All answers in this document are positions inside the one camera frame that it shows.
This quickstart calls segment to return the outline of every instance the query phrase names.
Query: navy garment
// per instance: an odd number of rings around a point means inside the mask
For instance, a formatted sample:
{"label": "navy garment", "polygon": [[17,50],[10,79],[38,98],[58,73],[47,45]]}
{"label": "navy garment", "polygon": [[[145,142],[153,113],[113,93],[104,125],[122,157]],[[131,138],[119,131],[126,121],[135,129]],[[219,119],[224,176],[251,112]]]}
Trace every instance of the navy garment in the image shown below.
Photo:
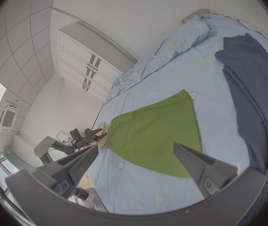
{"label": "navy garment", "polygon": [[250,167],[267,175],[258,199],[243,223],[247,223],[268,199],[268,53],[250,36],[224,37],[224,49],[215,57],[225,66],[237,113],[238,133],[245,140]]}

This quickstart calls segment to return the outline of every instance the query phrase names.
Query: bed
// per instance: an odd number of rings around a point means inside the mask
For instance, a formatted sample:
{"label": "bed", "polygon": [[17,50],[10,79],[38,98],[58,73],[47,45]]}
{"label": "bed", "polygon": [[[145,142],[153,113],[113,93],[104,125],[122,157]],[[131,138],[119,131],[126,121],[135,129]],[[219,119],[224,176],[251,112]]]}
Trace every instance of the bed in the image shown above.
{"label": "bed", "polygon": [[[207,34],[188,37],[202,26],[207,26]],[[131,71],[113,84],[93,129],[102,121],[110,125],[117,115],[162,101],[185,89],[197,95],[193,105],[203,153],[236,166],[240,174],[249,165],[249,155],[245,141],[237,132],[236,110],[222,72],[224,64],[214,54],[223,49],[224,36],[249,33],[267,52],[268,39],[234,19],[217,15],[194,18],[179,30],[178,34],[176,32],[174,37],[171,36],[147,53]],[[174,45],[177,47],[186,42],[189,46],[178,55],[170,53]],[[160,58],[160,49],[162,53],[168,53],[168,56],[164,54],[163,60],[169,59],[146,73],[150,63],[160,64],[156,61],[156,57]],[[162,213],[204,199],[191,178],[176,178],[141,168],[123,160],[106,147],[100,150],[88,172],[110,213]]]}

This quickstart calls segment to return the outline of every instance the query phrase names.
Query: air conditioner vent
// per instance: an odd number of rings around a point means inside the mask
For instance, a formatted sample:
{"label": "air conditioner vent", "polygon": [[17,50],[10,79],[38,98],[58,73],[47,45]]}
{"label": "air conditioner vent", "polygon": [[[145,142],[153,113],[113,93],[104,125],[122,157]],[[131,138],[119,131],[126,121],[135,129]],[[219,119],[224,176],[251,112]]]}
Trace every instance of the air conditioner vent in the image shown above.
{"label": "air conditioner vent", "polygon": [[0,132],[10,132],[13,130],[20,107],[15,106],[8,101],[4,102],[0,114]]}

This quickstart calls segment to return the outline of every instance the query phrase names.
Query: mattress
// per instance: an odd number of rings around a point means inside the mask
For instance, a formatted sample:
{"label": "mattress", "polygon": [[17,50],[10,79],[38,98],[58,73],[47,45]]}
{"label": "mattress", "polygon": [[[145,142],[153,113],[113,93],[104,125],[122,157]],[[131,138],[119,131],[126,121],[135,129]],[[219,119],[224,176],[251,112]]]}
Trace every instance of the mattress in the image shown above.
{"label": "mattress", "polygon": [[[204,15],[203,21],[216,30],[215,35],[206,36],[142,81],[112,96],[103,105],[93,129],[102,121],[110,125],[117,115],[157,103],[185,89],[197,95],[193,105],[203,153],[236,166],[240,174],[249,165],[249,155],[237,132],[236,110],[222,72],[224,64],[214,54],[223,49],[224,36],[249,33],[267,52],[268,40],[231,18]],[[156,214],[204,199],[191,178],[176,178],[136,166],[106,147],[88,171],[110,213]]]}

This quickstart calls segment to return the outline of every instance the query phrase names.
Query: folded green shorts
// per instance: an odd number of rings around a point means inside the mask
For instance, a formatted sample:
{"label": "folded green shorts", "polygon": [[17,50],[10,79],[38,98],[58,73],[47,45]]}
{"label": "folded green shorts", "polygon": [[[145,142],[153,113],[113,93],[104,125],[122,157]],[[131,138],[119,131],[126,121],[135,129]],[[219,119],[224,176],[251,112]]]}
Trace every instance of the folded green shorts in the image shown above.
{"label": "folded green shorts", "polygon": [[178,178],[190,178],[174,156],[174,142],[202,151],[192,100],[185,90],[115,117],[106,145],[137,166]]}

